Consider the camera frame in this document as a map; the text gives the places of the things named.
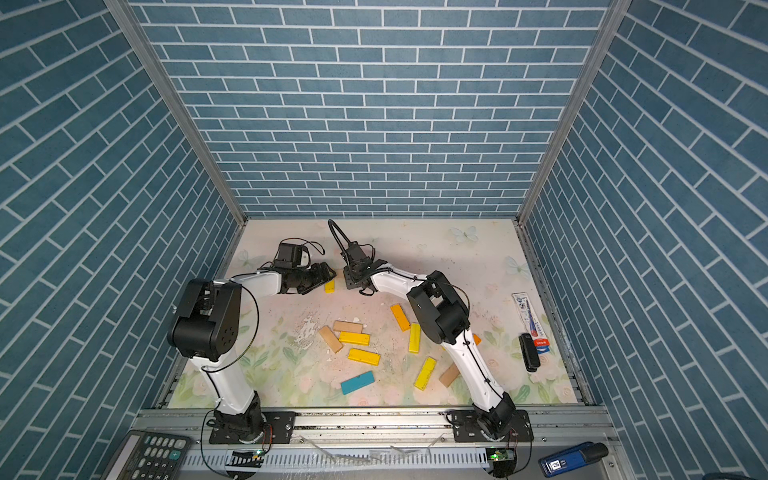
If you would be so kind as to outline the tan wooden block diagonal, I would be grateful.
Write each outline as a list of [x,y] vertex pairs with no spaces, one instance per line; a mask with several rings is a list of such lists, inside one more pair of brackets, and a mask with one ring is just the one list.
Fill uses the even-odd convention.
[[318,334],[323,339],[323,341],[326,343],[328,348],[331,352],[337,353],[343,348],[343,344],[340,342],[340,340],[337,338],[333,330],[328,326],[323,326],[319,331]]

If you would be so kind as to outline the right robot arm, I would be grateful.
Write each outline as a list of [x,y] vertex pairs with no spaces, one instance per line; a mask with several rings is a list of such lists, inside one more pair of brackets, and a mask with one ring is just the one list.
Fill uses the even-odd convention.
[[469,389],[477,424],[489,439],[500,440],[515,429],[517,407],[479,352],[468,304],[442,272],[419,275],[369,259],[350,260],[343,272],[350,289],[389,293],[408,301],[423,333],[443,347],[458,368]]

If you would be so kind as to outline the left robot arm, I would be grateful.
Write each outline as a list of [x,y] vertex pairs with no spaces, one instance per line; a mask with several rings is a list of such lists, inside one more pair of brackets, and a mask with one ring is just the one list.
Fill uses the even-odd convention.
[[249,386],[236,352],[241,299],[255,304],[274,295],[304,295],[336,277],[325,262],[307,267],[264,268],[228,280],[190,280],[168,331],[168,342],[190,359],[216,396],[210,441],[263,441],[268,432],[258,393]]

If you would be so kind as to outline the orange block centre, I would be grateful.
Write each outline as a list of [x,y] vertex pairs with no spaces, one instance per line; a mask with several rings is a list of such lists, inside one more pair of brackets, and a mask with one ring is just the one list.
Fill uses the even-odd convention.
[[391,312],[401,331],[408,331],[411,328],[411,323],[400,304],[393,305],[391,307]]

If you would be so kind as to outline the tan wooden block middle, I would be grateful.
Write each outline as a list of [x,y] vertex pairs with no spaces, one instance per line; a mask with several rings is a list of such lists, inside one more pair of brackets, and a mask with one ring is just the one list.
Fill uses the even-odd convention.
[[361,334],[364,331],[364,326],[360,323],[337,320],[333,322],[332,330],[336,332]]

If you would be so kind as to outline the yellow block vertical centre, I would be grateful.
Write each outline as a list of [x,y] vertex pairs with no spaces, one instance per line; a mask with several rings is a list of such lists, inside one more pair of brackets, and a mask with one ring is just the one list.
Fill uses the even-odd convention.
[[413,323],[410,327],[408,352],[412,354],[418,354],[420,352],[421,342],[421,327],[417,323]]

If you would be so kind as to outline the teal block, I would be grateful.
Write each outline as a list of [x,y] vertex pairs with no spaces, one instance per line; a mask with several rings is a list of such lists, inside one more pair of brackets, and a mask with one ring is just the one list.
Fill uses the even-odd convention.
[[352,377],[348,380],[342,381],[341,391],[344,395],[349,395],[353,392],[356,392],[362,388],[365,388],[375,382],[375,377],[372,371],[367,371],[362,374],[359,374],[355,377]]

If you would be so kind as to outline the tan wooden block lower right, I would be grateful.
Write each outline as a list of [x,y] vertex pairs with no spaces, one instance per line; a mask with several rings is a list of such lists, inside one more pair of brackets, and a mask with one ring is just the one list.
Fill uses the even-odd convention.
[[451,364],[439,377],[440,383],[449,388],[452,383],[460,376],[459,368],[456,364]]

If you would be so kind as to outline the toothpaste tube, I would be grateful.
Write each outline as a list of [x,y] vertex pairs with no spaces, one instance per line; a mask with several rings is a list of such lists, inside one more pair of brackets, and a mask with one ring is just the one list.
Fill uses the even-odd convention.
[[543,324],[533,308],[529,296],[526,293],[513,293],[512,298],[518,308],[527,332],[533,339],[538,354],[542,355],[550,353],[551,344],[544,331]]

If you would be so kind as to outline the black remote device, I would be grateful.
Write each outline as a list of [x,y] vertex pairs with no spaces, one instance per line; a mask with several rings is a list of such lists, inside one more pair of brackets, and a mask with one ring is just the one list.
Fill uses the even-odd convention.
[[522,359],[526,370],[529,373],[535,373],[541,366],[537,347],[529,333],[522,333],[519,336]]

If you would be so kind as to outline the black calculator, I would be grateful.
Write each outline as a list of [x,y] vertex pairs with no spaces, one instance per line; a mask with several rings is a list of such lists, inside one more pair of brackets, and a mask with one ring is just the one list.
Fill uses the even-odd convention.
[[177,479],[192,440],[185,436],[130,430],[101,479]]

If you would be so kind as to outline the blue handheld device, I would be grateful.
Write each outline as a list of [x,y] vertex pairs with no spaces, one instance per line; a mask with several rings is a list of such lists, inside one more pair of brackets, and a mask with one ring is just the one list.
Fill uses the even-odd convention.
[[592,465],[608,454],[604,443],[587,441],[540,458],[538,465],[546,478],[552,478]]

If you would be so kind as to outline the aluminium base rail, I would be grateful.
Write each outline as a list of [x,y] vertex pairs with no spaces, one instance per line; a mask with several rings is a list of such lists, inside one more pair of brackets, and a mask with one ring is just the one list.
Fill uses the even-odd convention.
[[[266,430],[290,447],[314,443],[323,447],[449,446],[455,443],[452,417],[456,406],[427,407],[265,407]],[[620,444],[607,409],[580,404],[527,405],[528,430],[516,426],[519,442],[538,446],[571,446],[584,441]],[[208,439],[204,409],[145,409],[132,427],[137,430]]]

